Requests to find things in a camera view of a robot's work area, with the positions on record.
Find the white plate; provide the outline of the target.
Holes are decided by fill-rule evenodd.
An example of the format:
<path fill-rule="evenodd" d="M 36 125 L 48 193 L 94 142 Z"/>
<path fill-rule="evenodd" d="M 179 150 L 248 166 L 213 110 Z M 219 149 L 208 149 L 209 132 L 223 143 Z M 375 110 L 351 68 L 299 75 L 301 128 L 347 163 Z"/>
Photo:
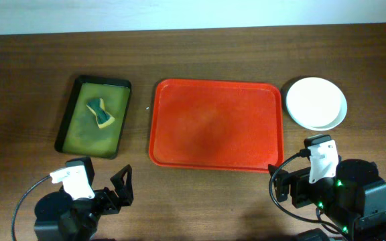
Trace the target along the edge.
<path fill-rule="evenodd" d="M 342 91 L 329 80 L 319 77 L 306 77 L 296 80 L 286 90 L 285 108 L 287 104 L 332 103 L 343 99 Z"/>

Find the yellow green sponge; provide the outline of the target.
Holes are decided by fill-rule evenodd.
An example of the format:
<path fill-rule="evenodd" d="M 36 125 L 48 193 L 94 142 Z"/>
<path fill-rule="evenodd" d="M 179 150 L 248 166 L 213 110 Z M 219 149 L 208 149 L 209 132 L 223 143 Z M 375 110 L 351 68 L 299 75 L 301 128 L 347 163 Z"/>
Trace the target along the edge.
<path fill-rule="evenodd" d="M 106 111 L 102 98 L 89 100 L 86 107 L 94 114 L 98 128 L 103 129 L 114 123 L 115 117 Z"/>

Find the pale blue top plate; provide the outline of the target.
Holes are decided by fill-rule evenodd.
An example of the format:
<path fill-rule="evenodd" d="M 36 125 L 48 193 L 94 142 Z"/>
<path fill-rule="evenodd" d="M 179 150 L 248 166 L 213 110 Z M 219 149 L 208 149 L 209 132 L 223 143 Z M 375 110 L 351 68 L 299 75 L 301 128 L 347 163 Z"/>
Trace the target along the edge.
<path fill-rule="evenodd" d="M 313 131 L 328 131 L 337 127 L 346 117 L 348 104 L 342 99 L 336 104 L 287 104 L 287 112 L 295 123 Z"/>

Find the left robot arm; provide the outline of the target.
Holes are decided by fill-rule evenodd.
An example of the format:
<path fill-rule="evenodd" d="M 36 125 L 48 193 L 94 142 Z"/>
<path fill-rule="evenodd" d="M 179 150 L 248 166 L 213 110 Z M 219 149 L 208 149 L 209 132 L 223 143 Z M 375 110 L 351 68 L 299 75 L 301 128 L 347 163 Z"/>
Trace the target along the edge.
<path fill-rule="evenodd" d="M 66 162 L 50 173 L 52 183 L 61 183 L 59 191 L 45 195 L 35 206 L 34 232 L 38 240 L 90 240 L 99 220 L 114 215 L 133 203 L 132 167 L 124 166 L 110 178 L 114 190 L 94 190 L 94 169 L 90 157 Z"/>

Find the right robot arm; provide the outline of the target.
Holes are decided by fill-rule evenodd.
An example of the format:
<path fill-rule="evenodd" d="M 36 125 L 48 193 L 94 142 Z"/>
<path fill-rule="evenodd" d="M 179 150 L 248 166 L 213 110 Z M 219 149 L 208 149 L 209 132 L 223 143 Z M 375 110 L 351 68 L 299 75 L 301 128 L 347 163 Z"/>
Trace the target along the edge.
<path fill-rule="evenodd" d="M 386 240 L 386 182 L 376 163 L 344 160 L 330 135 L 304 140 L 304 148 L 280 166 L 269 165 L 269 196 L 279 207 L 315 205 L 321 227 L 294 240 Z"/>

